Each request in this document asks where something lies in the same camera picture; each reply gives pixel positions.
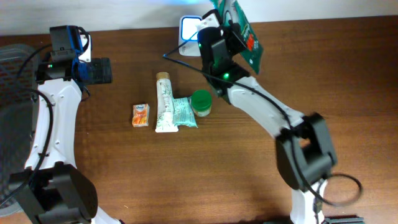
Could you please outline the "green white package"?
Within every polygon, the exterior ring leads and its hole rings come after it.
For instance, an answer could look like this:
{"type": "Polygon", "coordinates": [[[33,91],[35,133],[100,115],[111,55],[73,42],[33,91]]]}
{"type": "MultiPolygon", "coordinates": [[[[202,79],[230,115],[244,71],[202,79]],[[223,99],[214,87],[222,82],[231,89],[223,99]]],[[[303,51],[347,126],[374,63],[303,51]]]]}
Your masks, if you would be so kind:
{"type": "Polygon", "coordinates": [[[240,54],[258,75],[261,68],[263,47],[247,19],[242,7],[237,0],[210,0],[221,16],[220,24],[228,27],[231,24],[239,24],[239,33],[246,44],[246,50],[240,54]]]}

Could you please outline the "green lid jar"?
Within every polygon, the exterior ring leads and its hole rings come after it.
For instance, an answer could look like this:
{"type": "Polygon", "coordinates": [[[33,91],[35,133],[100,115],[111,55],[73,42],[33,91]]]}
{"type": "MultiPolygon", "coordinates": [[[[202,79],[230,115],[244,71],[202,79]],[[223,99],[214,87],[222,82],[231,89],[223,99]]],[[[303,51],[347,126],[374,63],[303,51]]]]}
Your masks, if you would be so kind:
{"type": "Polygon", "coordinates": [[[197,117],[208,116],[211,112],[212,97],[207,90],[197,90],[191,96],[191,106],[197,117]]]}

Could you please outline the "small orange carton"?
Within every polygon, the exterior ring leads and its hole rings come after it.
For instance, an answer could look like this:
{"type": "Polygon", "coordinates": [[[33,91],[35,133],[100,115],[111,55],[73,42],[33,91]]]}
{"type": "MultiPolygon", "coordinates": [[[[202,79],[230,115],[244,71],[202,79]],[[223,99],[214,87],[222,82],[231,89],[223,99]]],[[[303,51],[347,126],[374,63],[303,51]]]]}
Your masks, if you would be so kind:
{"type": "Polygon", "coordinates": [[[145,127],[149,125],[149,111],[148,104],[139,104],[133,106],[132,126],[135,128],[145,127]]]}

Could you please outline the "teal wipes packet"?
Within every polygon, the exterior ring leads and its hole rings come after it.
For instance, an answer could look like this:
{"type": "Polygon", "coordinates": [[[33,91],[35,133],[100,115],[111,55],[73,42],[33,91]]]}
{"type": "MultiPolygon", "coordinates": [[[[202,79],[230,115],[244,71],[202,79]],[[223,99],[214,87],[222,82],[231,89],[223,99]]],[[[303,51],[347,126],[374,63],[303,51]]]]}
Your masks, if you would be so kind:
{"type": "Polygon", "coordinates": [[[188,126],[196,128],[195,114],[192,110],[190,102],[187,97],[177,98],[173,100],[174,103],[174,118],[175,126],[188,126]]]}

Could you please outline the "white tube with tan cap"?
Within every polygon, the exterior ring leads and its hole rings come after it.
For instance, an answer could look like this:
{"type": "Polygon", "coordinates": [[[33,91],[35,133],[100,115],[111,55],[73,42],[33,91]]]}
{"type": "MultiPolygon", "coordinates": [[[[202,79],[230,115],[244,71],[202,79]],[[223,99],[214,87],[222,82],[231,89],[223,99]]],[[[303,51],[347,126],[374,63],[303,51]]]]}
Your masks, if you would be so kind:
{"type": "Polygon", "coordinates": [[[156,74],[157,82],[157,133],[176,133],[178,127],[174,125],[174,96],[170,75],[167,72],[156,74]]]}

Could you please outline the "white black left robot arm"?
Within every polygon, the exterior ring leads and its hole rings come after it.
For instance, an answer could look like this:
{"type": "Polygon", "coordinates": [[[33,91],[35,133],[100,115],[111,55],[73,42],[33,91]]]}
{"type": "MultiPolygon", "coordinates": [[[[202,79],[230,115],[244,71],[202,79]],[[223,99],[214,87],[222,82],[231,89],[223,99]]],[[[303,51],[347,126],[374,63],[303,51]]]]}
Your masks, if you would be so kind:
{"type": "Polygon", "coordinates": [[[119,223],[98,205],[94,184],[77,168],[75,120],[87,85],[112,81],[108,58],[91,58],[79,26],[50,28],[50,60],[35,71],[39,110],[24,171],[10,176],[10,196],[32,223],[119,223]]]}

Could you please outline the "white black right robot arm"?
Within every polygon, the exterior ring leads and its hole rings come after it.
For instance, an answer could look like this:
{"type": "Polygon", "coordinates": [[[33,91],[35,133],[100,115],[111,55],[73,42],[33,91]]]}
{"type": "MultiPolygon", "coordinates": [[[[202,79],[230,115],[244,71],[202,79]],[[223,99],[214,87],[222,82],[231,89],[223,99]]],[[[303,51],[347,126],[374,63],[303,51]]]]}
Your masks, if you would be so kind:
{"type": "Polygon", "coordinates": [[[275,140],[277,168],[292,189],[292,210],[288,223],[364,223],[361,217],[327,218],[322,206],[343,207],[357,201],[363,192],[349,201],[331,202],[323,194],[332,168],[338,162],[325,120],[318,113],[305,116],[289,108],[265,91],[254,76],[233,61],[246,45],[238,33],[238,23],[221,24],[219,12],[207,12],[197,25],[202,74],[215,93],[243,110],[275,140]]]}

